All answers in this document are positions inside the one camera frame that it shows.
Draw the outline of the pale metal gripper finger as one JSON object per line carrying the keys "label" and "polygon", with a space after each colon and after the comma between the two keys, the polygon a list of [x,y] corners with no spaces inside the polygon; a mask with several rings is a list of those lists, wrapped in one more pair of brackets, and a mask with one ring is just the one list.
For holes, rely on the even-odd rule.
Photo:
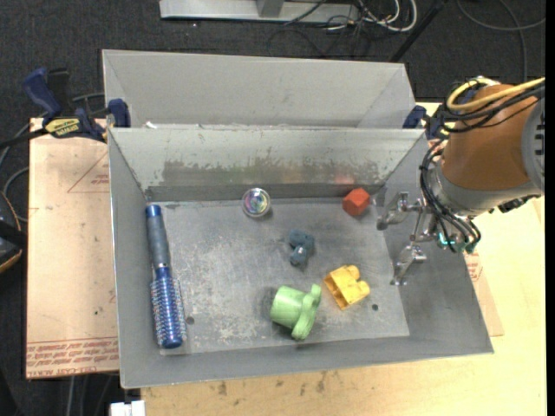
{"label": "pale metal gripper finger", "polygon": [[376,229],[385,231],[390,225],[402,223],[410,213],[421,211],[422,201],[411,200],[408,192],[398,192],[389,201],[382,215],[376,221]]}
{"label": "pale metal gripper finger", "polygon": [[391,285],[405,285],[406,277],[411,266],[425,263],[428,260],[420,244],[410,243],[405,246],[393,262],[394,275],[390,281]]}

